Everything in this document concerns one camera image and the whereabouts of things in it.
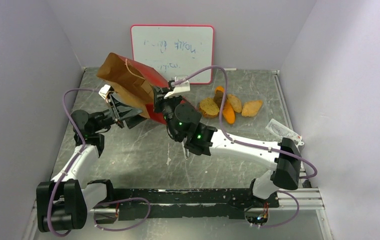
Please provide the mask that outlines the red paper bag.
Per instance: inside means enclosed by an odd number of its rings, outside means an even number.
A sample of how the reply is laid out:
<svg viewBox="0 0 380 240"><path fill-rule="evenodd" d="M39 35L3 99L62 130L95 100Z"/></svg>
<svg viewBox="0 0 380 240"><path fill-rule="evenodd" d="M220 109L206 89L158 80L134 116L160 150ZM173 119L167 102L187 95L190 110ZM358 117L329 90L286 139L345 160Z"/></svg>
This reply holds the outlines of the red paper bag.
<svg viewBox="0 0 380 240"><path fill-rule="evenodd" d="M170 84L154 68L111 52L97 77L105 80L124 104L141 109L140 116L166 124L163 114L154 112L153 87L169 88Z"/></svg>

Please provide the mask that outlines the dark brown fake bread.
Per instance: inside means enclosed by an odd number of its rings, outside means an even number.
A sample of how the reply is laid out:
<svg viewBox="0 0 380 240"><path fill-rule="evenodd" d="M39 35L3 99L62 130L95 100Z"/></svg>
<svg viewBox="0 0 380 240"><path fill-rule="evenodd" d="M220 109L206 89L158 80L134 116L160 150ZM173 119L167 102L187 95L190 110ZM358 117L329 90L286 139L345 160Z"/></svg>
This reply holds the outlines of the dark brown fake bread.
<svg viewBox="0 0 380 240"><path fill-rule="evenodd" d="M224 95L224 92L222 92L222 91L216 91L215 92L213 100L216 103L216 105L218 106L218 108L221 108L223 95Z"/></svg>

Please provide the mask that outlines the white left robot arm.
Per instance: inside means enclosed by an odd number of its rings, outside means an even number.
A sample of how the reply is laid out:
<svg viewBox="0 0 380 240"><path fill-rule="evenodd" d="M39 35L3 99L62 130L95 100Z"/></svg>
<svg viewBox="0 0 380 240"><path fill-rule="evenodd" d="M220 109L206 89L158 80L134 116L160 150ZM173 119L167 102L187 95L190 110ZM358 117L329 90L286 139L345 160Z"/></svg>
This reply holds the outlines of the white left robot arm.
<svg viewBox="0 0 380 240"><path fill-rule="evenodd" d="M36 189L37 222L41 232L65 236L71 230L82 229L88 212L97 203L109 208L116 201L110 180L95 180L81 187L90 166L99 159L105 138L103 133L112 125L133 128L144 121L139 108L118 101L112 91L102 93L107 109L89 113L78 109L67 113L73 130L75 150L61 171Z"/></svg>

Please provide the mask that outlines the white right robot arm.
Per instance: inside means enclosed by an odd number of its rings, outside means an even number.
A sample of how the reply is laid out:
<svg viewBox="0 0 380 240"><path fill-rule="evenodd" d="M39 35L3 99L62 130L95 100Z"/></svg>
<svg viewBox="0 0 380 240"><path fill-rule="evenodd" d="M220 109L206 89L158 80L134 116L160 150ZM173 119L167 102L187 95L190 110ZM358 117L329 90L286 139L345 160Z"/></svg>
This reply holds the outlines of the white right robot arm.
<svg viewBox="0 0 380 240"><path fill-rule="evenodd" d="M299 188L301 155L289 138L280 142L260 141L232 134L203 124L202 114L182 96L173 96L167 87L154 87L154 112L161 113L170 138L183 145L185 153L225 155L263 165L267 172L254 180L248 202L260 207L279 189Z"/></svg>

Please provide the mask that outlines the orange fake bread slice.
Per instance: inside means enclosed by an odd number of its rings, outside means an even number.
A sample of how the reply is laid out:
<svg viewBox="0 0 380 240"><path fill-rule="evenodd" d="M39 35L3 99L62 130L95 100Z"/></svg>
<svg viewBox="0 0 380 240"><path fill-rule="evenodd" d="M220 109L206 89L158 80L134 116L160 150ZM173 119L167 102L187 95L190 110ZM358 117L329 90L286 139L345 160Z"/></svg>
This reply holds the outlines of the orange fake bread slice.
<svg viewBox="0 0 380 240"><path fill-rule="evenodd" d="M241 111L243 117L255 117L263 105L262 100L252 100L244 103Z"/></svg>

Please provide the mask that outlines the orange fake bread piece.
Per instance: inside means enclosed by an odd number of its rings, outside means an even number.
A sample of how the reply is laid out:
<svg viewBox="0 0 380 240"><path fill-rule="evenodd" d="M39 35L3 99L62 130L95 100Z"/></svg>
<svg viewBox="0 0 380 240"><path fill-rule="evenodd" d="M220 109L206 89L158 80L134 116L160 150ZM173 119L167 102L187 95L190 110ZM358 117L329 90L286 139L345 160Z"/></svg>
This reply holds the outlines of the orange fake bread piece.
<svg viewBox="0 0 380 240"><path fill-rule="evenodd" d="M205 118L215 118L220 112L218 105L211 97L207 97L199 102L199 110Z"/></svg>

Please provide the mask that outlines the orange fake baguette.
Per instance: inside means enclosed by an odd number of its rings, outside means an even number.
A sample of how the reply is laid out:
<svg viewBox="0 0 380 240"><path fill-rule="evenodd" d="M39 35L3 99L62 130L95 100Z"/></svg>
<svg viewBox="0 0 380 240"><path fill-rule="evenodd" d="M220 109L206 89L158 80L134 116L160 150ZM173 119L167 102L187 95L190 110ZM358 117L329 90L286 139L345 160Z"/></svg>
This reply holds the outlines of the orange fake baguette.
<svg viewBox="0 0 380 240"><path fill-rule="evenodd" d="M222 86L218 86L216 89L215 89L215 92L216 91L222 91L224 92L224 88ZM224 108L223 108L223 113L222 113L223 117L225 118L226 122L230 125L234 124L235 123L235 112L234 110L232 109L230 103L228 102L227 100L227 97L226 97L226 100L225 100L225 103L224 103Z"/></svg>

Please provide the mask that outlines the tan fake bread roll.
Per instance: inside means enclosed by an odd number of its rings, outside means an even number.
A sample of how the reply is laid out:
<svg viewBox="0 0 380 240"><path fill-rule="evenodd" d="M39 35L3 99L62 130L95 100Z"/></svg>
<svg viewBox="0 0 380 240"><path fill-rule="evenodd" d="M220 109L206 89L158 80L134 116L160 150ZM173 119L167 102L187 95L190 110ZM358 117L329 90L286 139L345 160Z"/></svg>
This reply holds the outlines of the tan fake bread roll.
<svg viewBox="0 0 380 240"><path fill-rule="evenodd" d="M242 112L242 102L241 102L241 100L237 96L235 96L233 94L228 94L227 95L227 100L230 103L232 109L236 113L241 113Z"/></svg>

